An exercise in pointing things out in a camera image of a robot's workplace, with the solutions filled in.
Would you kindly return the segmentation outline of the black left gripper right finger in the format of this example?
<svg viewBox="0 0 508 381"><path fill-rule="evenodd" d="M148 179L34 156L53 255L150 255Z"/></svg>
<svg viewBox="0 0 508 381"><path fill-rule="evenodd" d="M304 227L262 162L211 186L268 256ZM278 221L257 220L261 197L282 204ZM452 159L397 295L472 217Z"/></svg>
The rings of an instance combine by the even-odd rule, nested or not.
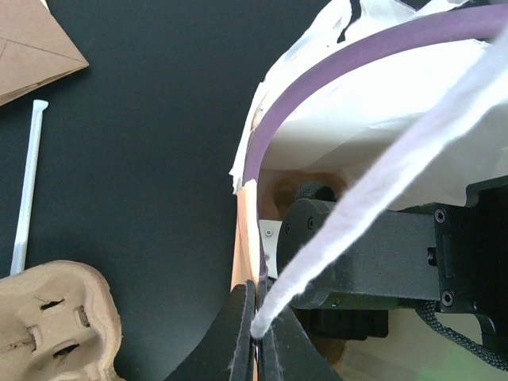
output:
<svg viewBox="0 0 508 381"><path fill-rule="evenodd" d="M341 381L317 352L291 308L271 323L260 339L260 379L267 381Z"/></svg>

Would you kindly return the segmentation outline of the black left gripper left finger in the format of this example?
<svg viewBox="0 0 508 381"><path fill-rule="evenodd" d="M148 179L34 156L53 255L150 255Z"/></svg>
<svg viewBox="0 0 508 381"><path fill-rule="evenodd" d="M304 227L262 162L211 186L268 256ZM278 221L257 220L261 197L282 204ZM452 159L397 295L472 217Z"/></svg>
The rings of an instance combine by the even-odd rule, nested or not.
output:
<svg viewBox="0 0 508 381"><path fill-rule="evenodd" d="M167 380L252 380L254 347L250 325L255 304L254 282L236 285L201 342Z"/></svg>

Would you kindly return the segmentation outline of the cardboard cup carrier stack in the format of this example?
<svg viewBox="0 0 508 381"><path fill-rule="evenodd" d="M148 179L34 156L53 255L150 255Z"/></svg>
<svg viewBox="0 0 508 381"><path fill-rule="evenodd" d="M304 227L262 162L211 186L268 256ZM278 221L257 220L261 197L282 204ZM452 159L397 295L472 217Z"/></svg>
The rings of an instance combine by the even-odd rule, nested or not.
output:
<svg viewBox="0 0 508 381"><path fill-rule="evenodd" d="M90 265L57 260L1 280L3 380L118 380L121 319Z"/></svg>

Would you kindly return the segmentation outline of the yellow paper takeout bag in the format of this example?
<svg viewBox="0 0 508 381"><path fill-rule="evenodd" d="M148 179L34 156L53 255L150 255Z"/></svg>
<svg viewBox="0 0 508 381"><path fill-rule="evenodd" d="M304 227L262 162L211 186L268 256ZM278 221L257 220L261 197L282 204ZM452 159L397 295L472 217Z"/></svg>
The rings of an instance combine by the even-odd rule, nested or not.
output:
<svg viewBox="0 0 508 381"><path fill-rule="evenodd" d="M507 26L507 6L332 1L258 85L231 169L233 283L264 274L255 216L273 219L275 178L348 184L423 116Z"/></svg>

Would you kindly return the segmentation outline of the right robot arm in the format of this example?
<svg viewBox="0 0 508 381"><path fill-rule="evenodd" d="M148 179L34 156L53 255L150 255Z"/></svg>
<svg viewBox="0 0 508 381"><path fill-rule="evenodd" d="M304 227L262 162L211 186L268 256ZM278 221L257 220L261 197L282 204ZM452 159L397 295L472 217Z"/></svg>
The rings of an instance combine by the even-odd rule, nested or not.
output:
<svg viewBox="0 0 508 381"><path fill-rule="evenodd" d="M462 206L383 212L304 292L316 333L387 335L387 312L413 309L433 331L507 368L507 179L473 183Z"/></svg>

